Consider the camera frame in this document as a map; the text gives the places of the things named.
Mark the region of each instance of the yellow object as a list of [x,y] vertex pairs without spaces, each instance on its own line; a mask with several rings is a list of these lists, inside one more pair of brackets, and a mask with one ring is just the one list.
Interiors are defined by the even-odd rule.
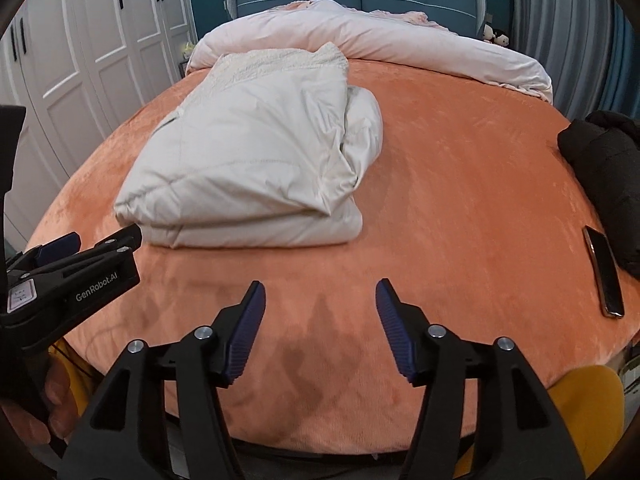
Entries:
[[[569,429],[584,471],[589,477],[622,437],[625,396],[620,378],[610,368],[589,366],[572,370],[549,395]],[[456,465],[454,478],[469,473],[473,447]]]
[[196,48],[196,46],[191,43],[191,41],[187,41],[187,43],[183,45],[182,56],[184,57],[184,59],[189,59],[191,57],[194,48]]
[[[49,353],[55,355],[65,365],[71,378],[71,392],[78,406],[78,415],[82,415],[98,386],[98,373],[64,339],[59,340],[55,347],[50,347]],[[85,374],[79,371],[74,364],[82,368]]]

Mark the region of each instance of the plush doll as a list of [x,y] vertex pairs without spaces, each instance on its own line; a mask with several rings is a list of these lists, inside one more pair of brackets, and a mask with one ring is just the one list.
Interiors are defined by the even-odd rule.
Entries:
[[485,43],[495,43],[500,46],[508,46],[509,38],[503,30],[499,28],[492,28],[491,25],[484,25],[484,33],[482,34],[482,40]]

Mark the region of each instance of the folded white comforter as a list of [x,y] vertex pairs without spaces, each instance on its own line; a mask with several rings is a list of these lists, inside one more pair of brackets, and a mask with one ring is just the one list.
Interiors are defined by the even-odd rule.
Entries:
[[381,12],[346,9],[333,0],[311,0],[265,10],[206,34],[187,72],[211,67],[220,56],[256,48],[315,52],[327,41],[348,59],[386,61],[464,76],[553,101],[551,78],[535,59],[514,50],[457,36],[427,22]]
[[217,63],[167,115],[116,198],[121,224],[169,246],[313,246],[354,239],[353,191],[382,148],[373,94],[346,58],[254,50]]

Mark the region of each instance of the fleece blanket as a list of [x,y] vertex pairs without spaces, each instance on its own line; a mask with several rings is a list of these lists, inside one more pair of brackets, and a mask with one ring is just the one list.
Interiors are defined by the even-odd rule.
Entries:
[[136,159],[114,204],[120,224],[172,248],[353,240],[351,195],[380,154],[382,118],[348,69],[331,43],[221,57]]
[[295,2],[224,23],[196,45],[187,73],[220,56],[258,48],[315,52],[327,41],[348,59],[369,59],[476,79],[553,101],[551,78],[535,59],[499,45],[463,38],[413,14],[363,12],[333,0]]
[[[118,229],[112,205],[158,122],[207,71],[124,123],[69,180],[30,244],[71,230],[92,247]],[[543,100],[398,64],[350,61],[375,95],[385,140],[354,198],[366,219],[349,244],[203,250],[143,245],[142,282],[66,339],[106,372],[134,338],[179,340],[236,304],[251,280],[267,309],[242,377],[220,390],[231,435],[287,449],[406,449],[423,391],[398,373],[376,314],[388,277],[403,301],[460,337],[513,337],[545,384],[604,364],[640,328],[640,282],[620,272],[626,316],[600,313],[582,238],[601,228],[556,147],[568,121]],[[467,393],[463,432],[474,428]],[[167,409],[177,414],[175,386]]]

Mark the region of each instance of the cable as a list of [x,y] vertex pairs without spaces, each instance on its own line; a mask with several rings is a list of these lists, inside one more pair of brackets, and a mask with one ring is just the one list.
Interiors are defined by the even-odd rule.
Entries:
[[82,368],[79,364],[77,364],[75,361],[73,361],[73,359],[71,357],[69,357],[66,353],[64,353],[57,345],[53,344],[51,345],[53,346],[53,348],[56,349],[56,351],[62,355],[62,357],[66,358],[67,361],[69,361],[73,366],[75,366],[79,371],[81,371],[84,375],[86,375],[87,377],[89,377],[92,381],[97,381],[97,378],[92,376],[89,372],[87,372],[86,370],[84,370],[84,368]]

